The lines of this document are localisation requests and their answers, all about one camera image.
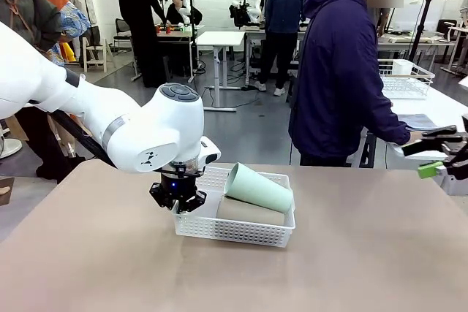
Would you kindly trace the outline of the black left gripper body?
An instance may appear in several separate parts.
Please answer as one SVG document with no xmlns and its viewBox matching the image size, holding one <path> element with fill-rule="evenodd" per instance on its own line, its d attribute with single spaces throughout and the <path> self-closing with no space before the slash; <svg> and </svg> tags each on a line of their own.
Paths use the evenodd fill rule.
<svg viewBox="0 0 468 312">
<path fill-rule="evenodd" d="M 202 194 L 197 190 L 197 175 L 161 173 L 159 197 L 164 201 L 202 200 Z"/>
</svg>

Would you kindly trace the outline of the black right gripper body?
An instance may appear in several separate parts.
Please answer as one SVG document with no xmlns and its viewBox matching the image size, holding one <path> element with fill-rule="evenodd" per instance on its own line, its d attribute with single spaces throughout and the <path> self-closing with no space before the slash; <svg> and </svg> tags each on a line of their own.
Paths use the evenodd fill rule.
<svg viewBox="0 0 468 312">
<path fill-rule="evenodd" d="M 448 156 L 456 156 L 459 159 L 467 156 L 467 117 L 462 117 L 465 132 L 457 132 L 450 139 L 443 142 L 443 151 Z"/>
</svg>

